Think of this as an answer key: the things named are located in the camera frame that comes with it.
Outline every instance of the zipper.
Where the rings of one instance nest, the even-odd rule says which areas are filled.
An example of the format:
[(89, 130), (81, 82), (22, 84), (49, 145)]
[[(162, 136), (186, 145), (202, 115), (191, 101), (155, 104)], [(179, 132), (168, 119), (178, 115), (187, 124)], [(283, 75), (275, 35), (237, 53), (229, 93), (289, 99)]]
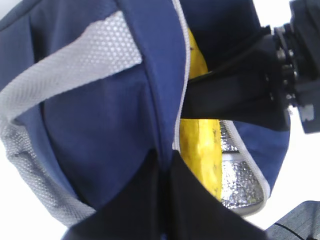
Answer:
[(180, 152), (180, 120), (181, 120), (181, 113), (182, 113), (182, 107), (184, 104), (184, 99), (186, 95), (186, 90), (187, 90), (187, 84), (189, 80), (189, 71), (190, 71), (190, 41), (189, 41), (189, 33), (188, 33), (188, 25), (187, 21), (185, 19), (185, 15), (180, 3), (180, 0), (172, 0), (175, 11), (178, 15), (181, 28), (182, 28), (182, 33), (185, 41), (185, 69), (184, 69), (184, 84), (183, 84), (183, 89), (182, 89), (182, 95), (181, 95), (181, 100), (180, 100), (180, 106), (178, 110), (178, 114), (175, 120), (175, 125), (174, 125), (174, 139), (172, 143), (172, 149), (177, 150)]
[(225, 126), (225, 129), (228, 132), (230, 138), (232, 139), (235, 147), (238, 149), (238, 151), (241, 154), (241, 156), (243, 157), (244, 161), (250, 167), (251, 171), (253, 172), (253, 174), (255, 175), (259, 184), (262, 187), (263, 203), (262, 203), (260, 209), (257, 211), (257, 212), (259, 212), (266, 205), (266, 202), (267, 202), (268, 198), (270, 197), (270, 192), (271, 192), (270, 185), (267, 182), (263, 173), (261, 172), (260, 168), (256, 164), (256, 162), (254, 161), (253, 157), (251, 156), (251, 154), (247, 150), (247, 147), (246, 147), (245, 143), (243, 142), (242, 138), (240, 137), (238, 130), (237, 130), (235, 124), (233, 123), (233, 121), (223, 120), (222, 123)]

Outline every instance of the bag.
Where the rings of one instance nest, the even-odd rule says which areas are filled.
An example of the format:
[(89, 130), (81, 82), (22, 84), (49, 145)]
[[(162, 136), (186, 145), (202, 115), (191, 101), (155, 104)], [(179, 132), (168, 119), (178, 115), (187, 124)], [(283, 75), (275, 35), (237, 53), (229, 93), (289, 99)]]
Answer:
[[(188, 27), (209, 69), (260, 29), (251, 0), (24, 0), (1, 20), (0, 137), (7, 158), (64, 225), (109, 209), (150, 158), (158, 165), (152, 170), (156, 189), (182, 186), (177, 169), (185, 169), (179, 132), (190, 70)], [(259, 210), (275, 184), (290, 133), (235, 121), (224, 121), (224, 127), (261, 186)], [(169, 177), (172, 172), (179, 180)], [(195, 182), (192, 191), (207, 194), (182, 172)], [(155, 194), (155, 186), (153, 203), (159, 197), (181, 206), (177, 199), (188, 194), (173, 191), (167, 198)], [(215, 216), (203, 221), (203, 236), (213, 234), (209, 223), (222, 214), (262, 234), (206, 196), (210, 200), (202, 207), (213, 201)], [(186, 218), (175, 207), (176, 224), (190, 219), (187, 206), (200, 208), (199, 201), (184, 205)], [(181, 223), (180, 233), (193, 225)], [(169, 234), (167, 227), (159, 232)], [(201, 239), (198, 234), (189, 232)]]

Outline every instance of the white background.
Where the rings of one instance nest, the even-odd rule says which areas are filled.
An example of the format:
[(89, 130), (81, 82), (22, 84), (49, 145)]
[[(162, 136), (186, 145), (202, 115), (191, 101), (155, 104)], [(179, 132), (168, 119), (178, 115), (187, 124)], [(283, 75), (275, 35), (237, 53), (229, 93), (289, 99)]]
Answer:
[[(19, 0), (0, 0), (0, 19)], [(288, 0), (255, 0), (262, 25), (280, 26), (289, 21)], [(247, 218), (266, 229), (298, 204), (320, 201), (320, 135), (304, 135), (298, 114), (293, 111), (292, 134), (271, 198), (265, 208)], [(66, 228), (50, 216), (18, 172), (7, 161), (0, 144), (0, 239), (59, 240)]]

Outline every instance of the gray mesh strap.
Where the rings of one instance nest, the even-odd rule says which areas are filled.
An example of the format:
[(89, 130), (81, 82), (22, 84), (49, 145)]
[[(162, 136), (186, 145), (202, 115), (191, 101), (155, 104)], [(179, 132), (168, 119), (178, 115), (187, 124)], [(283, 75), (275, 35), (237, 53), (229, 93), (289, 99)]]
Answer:
[(51, 215), (70, 227), (94, 209), (59, 187), (41, 166), (24, 126), (13, 120), (40, 102), (140, 64), (123, 13), (92, 23), (70, 45), (34, 64), (0, 92), (0, 139), (6, 154)]
[(9, 122), (57, 94), (119, 73), (142, 62), (123, 13), (87, 27), (82, 36), (17, 76), (0, 92)]

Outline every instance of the yellow object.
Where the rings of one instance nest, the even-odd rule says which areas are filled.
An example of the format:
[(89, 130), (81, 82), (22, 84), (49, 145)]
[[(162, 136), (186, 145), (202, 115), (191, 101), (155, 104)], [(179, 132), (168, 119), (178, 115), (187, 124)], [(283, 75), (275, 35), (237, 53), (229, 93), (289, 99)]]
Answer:
[[(208, 72), (206, 61), (189, 30), (191, 47), (189, 78)], [(181, 119), (181, 156), (202, 185), (218, 200), (222, 191), (220, 123), (215, 119)]]

